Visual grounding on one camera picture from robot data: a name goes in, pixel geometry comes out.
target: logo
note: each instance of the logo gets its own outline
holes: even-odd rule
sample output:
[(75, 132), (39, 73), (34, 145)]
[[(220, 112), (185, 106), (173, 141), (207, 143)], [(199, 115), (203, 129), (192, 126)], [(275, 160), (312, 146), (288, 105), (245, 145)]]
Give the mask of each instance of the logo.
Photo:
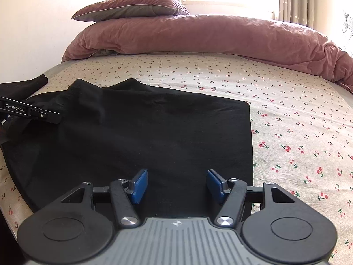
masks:
[(181, 224), (183, 224), (183, 222), (177, 220), (177, 221), (174, 221), (172, 224), (175, 225), (176, 227), (178, 227), (178, 226), (180, 226)]
[(5, 103), (5, 108), (8, 109), (8, 110), (13, 110), (13, 111), (19, 112), (19, 113), (24, 113), (25, 112), (25, 108), (24, 107), (14, 106), (14, 105), (8, 104), (8, 103)]

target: white wall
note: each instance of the white wall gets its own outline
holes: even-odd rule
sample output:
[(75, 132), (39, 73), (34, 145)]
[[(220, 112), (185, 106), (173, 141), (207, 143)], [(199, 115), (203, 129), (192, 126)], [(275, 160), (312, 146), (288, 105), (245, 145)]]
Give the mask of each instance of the white wall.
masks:
[(353, 12), (353, 0), (315, 0), (314, 3), (314, 29), (339, 46), (342, 39), (343, 9), (352, 9)]
[(0, 83), (32, 79), (61, 62), (89, 22), (70, 20), (103, 0), (0, 0)]

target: gray ribbed plate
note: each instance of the gray ribbed plate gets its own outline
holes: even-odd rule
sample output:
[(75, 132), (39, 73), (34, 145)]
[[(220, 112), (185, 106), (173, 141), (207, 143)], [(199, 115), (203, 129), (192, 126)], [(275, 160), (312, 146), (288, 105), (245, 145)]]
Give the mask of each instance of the gray ribbed plate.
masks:
[(110, 247), (81, 264), (269, 265), (271, 263), (253, 256), (241, 244), (233, 230), (216, 228), (207, 218), (148, 218), (138, 228), (121, 230)]

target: blue gripper pad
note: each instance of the blue gripper pad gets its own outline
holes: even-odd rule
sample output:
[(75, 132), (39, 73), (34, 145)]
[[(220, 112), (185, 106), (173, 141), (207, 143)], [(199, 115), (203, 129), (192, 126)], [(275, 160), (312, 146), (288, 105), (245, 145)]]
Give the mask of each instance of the blue gripper pad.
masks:
[(131, 194), (131, 203), (139, 204), (148, 185), (148, 174), (145, 170), (135, 183), (135, 189)]
[(209, 170), (206, 173), (206, 185), (213, 199), (218, 204), (222, 204), (227, 196), (223, 192), (221, 182)]

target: star pattern curtain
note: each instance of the star pattern curtain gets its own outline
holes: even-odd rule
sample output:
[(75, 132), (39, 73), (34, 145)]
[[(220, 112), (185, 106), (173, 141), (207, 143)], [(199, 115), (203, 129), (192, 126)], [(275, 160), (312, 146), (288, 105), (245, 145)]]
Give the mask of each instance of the star pattern curtain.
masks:
[(279, 0), (278, 20), (313, 28), (314, 0)]

